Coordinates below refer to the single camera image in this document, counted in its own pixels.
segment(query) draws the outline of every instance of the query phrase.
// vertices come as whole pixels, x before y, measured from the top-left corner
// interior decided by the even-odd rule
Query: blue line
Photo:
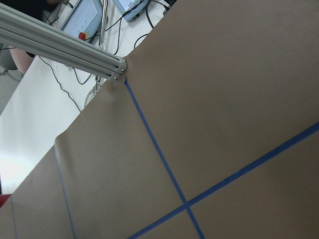
[[[186,200],[186,198],[185,198],[183,192],[181,191],[181,188],[180,188],[180,186],[179,186],[177,180],[175,179],[175,177],[174,177],[174,175],[173,175],[171,169],[169,168],[169,165],[168,165],[168,163],[167,163],[167,161],[166,161],[166,159],[165,159],[165,157],[164,157],[164,155],[163,155],[163,152],[161,151],[161,149],[160,149],[160,147],[159,147],[159,144],[157,143],[157,141],[156,141],[156,139],[155,139],[155,137],[154,137],[154,135],[153,135],[153,133],[152,133],[152,131],[151,131],[151,128],[150,128],[150,126],[149,126],[149,124],[148,124],[146,118],[145,118],[144,115],[143,115],[143,112],[142,112],[142,110],[141,110],[141,108],[140,108],[140,105],[139,105],[139,103],[137,102],[137,100],[136,100],[136,98],[135,98],[135,96],[134,96],[134,93],[133,93],[133,91],[132,91],[132,89],[131,89],[131,87],[130,87],[128,81],[127,81],[127,79],[125,79],[125,85],[126,85],[128,91],[129,91],[130,95],[131,95],[131,98],[132,98],[132,100],[133,100],[133,102],[134,102],[134,104],[135,104],[136,109],[138,110],[138,112],[139,112],[139,114],[140,114],[140,117],[141,117],[141,119],[142,119],[142,121],[143,121],[143,123],[144,123],[144,126],[145,126],[147,132],[149,133],[149,136],[150,136],[150,138],[151,138],[151,140],[152,140],[152,142],[153,142],[153,144],[154,144],[154,146],[155,146],[155,149],[156,149],[156,151],[158,152],[159,157],[161,158],[161,160],[162,160],[162,162],[163,162],[163,164],[164,164],[164,167],[166,168],[166,170],[167,170],[167,172],[168,172],[168,174],[169,174],[169,176],[170,176],[170,179],[172,180],[172,182],[173,182],[173,184],[174,184],[174,186],[175,186],[175,189],[177,190],[177,192],[178,192],[178,194],[179,194],[179,196],[180,196],[180,198],[181,198],[183,204],[185,205],[185,208],[186,208],[186,210],[187,210],[187,212],[188,212],[188,214],[189,214],[189,217],[190,217],[190,219],[192,220],[192,222],[193,222],[193,224],[194,224],[194,226],[195,226],[195,228],[196,228],[196,230],[197,230],[197,233],[198,233],[198,235],[199,235],[199,238],[204,239],[204,238],[205,238],[205,237],[204,237],[204,234],[203,234],[202,230],[200,229],[199,224],[198,224],[198,222],[197,222],[197,220],[196,220],[196,218],[195,218],[193,212],[191,211],[190,206],[188,205],[187,200]]]
[[[55,146],[53,146],[53,151],[54,151],[54,157],[55,157],[55,161],[56,161],[56,166],[58,168],[58,173],[59,173],[60,182],[61,182],[61,186],[62,186],[62,191],[63,191],[63,197],[64,197],[64,201],[65,201],[65,205],[66,205],[66,210],[68,212],[68,217],[69,217],[69,221],[70,221],[70,224],[71,224],[73,238],[76,239],[76,234],[75,234],[75,230],[74,230],[73,220],[72,220],[72,216],[71,216],[71,210],[70,210],[68,199],[66,197],[66,192],[65,192],[63,179],[62,179],[61,169],[60,169],[60,166],[59,166],[59,163],[58,163],[58,160],[57,160],[57,156],[56,156],[56,152],[55,152]]]
[[[250,172],[251,170],[257,168],[258,166],[262,165],[263,163],[269,161],[273,157],[277,156],[278,154],[282,153],[283,151],[287,150],[288,148],[294,146],[298,142],[304,140],[308,136],[314,134],[315,132],[319,131],[319,122],[314,124],[313,126],[309,127],[305,131],[301,132],[297,136],[289,139],[285,143],[281,144],[279,147],[273,149],[269,153],[265,154],[264,156],[260,157],[259,159],[255,160],[254,162],[248,164],[246,167],[238,170],[234,174],[230,175],[229,177],[225,178],[221,182],[215,184],[205,192],[199,194],[195,198],[189,201],[189,204],[192,206],[199,201],[203,200],[204,198],[208,197],[212,193],[216,192],[217,190],[225,187],[226,185],[230,184],[231,182],[235,181],[236,179],[240,178],[241,176],[245,175],[246,173]]]
[[[156,222],[150,224],[149,226],[143,228],[139,232],[137,232],[134,235],[130,236],[128,239],[136,239],[136,238],[140,237],[141,235],[143,235],[143,234],[149,232],[150,230],[156,228],[160,224],[168,221],[169,219],[171,219],[172,217],[176,216],[177,214],[181,213],[184,210],[185,210],[185,206],[184,205],[176,208],[175,210],[171,211],[170,213],[168,213],[165,216],[163,216],[160,219],[158,219]]]
[[[11,209],[12,209],[12,217],[13,217],[13,229],[14,229],[14,238],[18,238],[18,234],[16,232],[16,221],[15,221],[15,214],[14,214],[14,206],[13,206],[13,197],[10,196],[10,202],[11,202]]]

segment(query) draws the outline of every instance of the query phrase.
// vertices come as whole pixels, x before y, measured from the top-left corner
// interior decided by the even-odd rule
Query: electronic device
[[[83,40],[90,38],[101,24],[102,11],[103,6],[100,0],[79,0],[63,23],[61,30],[76,38],[83,33],[85,34]]]
[[[148,0],[113,0],[113,2],[122,15],[139,4],[134,10],[124,16],[126,21],[132,21],[144,12]]]

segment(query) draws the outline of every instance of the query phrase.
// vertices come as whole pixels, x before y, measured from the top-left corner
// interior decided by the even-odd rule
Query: metal pole
[[[126,70],[122,57],[0,3],[0,39],[19,49],[113,80]]]

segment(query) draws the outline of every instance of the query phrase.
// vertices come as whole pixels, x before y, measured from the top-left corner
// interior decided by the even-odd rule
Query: person
[[[1,3],[38,20],[42,19],[43,10],[53,11],[61,1],[64,0],[0,0]],[[18,48],[10,49],[10,53],[18,70],[25,74],[35,55]]]

